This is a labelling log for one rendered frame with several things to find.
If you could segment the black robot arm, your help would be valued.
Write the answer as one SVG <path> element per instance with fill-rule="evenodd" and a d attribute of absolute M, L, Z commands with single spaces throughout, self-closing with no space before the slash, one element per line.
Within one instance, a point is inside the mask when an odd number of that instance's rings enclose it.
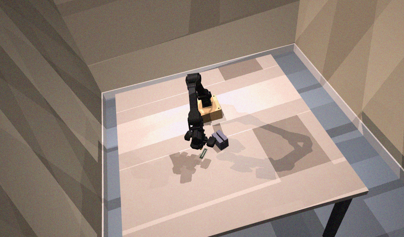
<path fill-rule="evenodd" d="M 201 84 L 200 73 L 187 74 L 185 79 L 187 90 L 189 91 L 190 112 L 187 122 L 189 131 L 192 131 L 192 141 L 190 147 L 200 149 L 203 147 L 203 118 L 198 110 L 198 100 L 202 101 L 202 107 L 211 106 L 211 92 L 204 89 Z M 192 125 L 192 127 L 190 127 Z"/>

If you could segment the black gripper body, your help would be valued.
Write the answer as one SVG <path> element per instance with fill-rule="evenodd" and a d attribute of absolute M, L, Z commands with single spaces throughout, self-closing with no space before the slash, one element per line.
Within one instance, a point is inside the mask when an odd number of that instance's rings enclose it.
<path fill-rule="evenodd" d="M 209 139 L 206 137 L 206 134 L 204 134 L 204 129 L 203 129 L 203 136 L 202 136 L 202 140 L 203 140 L 203 144 L 207 143 L 206 145 L 208 147 L 214 147 L 214 144 L 216 143 L 216 138 L 215 137 L 209 137 Z M 187 131 L 187 133 L 185 134 L 185 141 L 190 141 L 190 138 L 192 138 L 192 131 Z"/>

